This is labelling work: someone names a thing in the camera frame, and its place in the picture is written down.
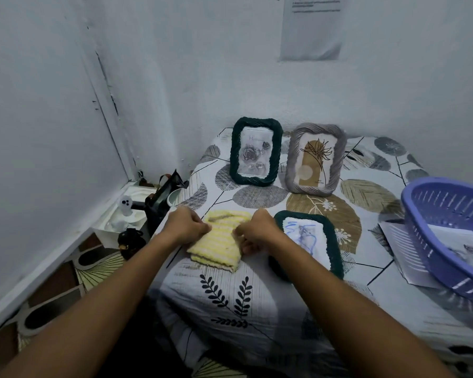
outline forearm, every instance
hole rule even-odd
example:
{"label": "forearm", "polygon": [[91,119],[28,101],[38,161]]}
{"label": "forearm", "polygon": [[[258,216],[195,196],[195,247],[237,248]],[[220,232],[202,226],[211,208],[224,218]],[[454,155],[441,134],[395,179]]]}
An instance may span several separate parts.
{"label": "forearm", "polygon": [[158,234],[50,324],[0,377],[93,376],[175,246],[171,236]]}
{"label": "forearm", "polygon": [[451,376],[422,341],[286,235],[271,239],[269,248],[354,375]]}

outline black bag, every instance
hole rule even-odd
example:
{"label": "black bag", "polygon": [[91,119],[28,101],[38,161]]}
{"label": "black bag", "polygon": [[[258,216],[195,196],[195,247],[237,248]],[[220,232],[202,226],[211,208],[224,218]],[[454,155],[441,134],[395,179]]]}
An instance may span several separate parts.
{"label": "black bag", "polygon": [[187,188],[188,186],[189,181],[183,182],[181,176],[177,173],[177,170],[175,170],[172,176],[157,190],[153,197],[147,197],[145,199],[144,211],[147,216],[147,229],[151,236],[170,209],[166,202],[168,195],[179,188]]}

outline beige circle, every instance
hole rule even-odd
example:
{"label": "beige circle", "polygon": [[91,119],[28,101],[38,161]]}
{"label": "beige circle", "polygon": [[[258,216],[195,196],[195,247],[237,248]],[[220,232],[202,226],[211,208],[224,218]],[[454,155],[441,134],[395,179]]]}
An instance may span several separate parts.
{"label": "beige circle", "polygon": [[300,177],[300,179],[303,180],[308,180],[312,177],[312,174],[314,173],[314,170],[312,170],[312,167],[307,166],[306,164],[303,164],[300,168],[298,168],[297,174]]}

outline person's left hand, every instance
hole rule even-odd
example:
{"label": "person's left hand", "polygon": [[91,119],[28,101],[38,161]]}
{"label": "person's left hand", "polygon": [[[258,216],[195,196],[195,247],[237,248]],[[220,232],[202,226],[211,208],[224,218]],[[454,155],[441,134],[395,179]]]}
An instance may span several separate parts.
{"label": "person's left hand", "polygon": [[197,241],[211,229],[210,224],[204,223],[192,209],[178,206],[168,215],[161,233],[171,236],[177,245],[184,245]]}

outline hand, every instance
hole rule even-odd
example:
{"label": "hand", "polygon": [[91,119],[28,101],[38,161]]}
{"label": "hand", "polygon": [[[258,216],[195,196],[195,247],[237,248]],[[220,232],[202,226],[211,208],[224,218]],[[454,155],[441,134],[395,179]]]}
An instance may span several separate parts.
{"label": "hand", "polygon": [[170,212],[165,227],[161,233],[169,235],[178,245],[184,245],[197,241],[204,234],[210,232],[212,226],[204,223],[192,209],[178,206]]}
{"label": "hand", "polygon": [[241,223],[234,230],[244,254],[252,254],[260,247],[268,245],[274,238],[284,233],[278,228],[275,219],[264,208],[254,212],[251,221]]}

